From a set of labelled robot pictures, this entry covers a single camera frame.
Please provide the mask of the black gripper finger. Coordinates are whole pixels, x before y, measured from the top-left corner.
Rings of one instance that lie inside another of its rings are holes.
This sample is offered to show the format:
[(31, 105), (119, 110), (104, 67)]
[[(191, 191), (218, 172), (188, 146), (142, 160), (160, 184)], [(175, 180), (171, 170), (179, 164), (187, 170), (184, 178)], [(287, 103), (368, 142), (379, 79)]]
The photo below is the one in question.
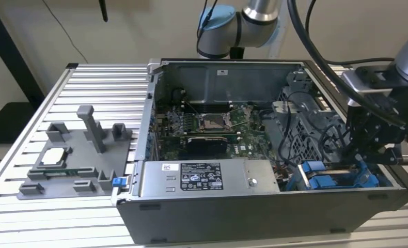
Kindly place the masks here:
[(340, 152), (340, 163), (354, 164), (359, 159), (358, 155), (364, 151), (364, 144), (360, 140), (352, 139), (350, 143), (344, 146)]
[(395, 144), (384, 151), (386, 164), (408, 164), (408, 142)]

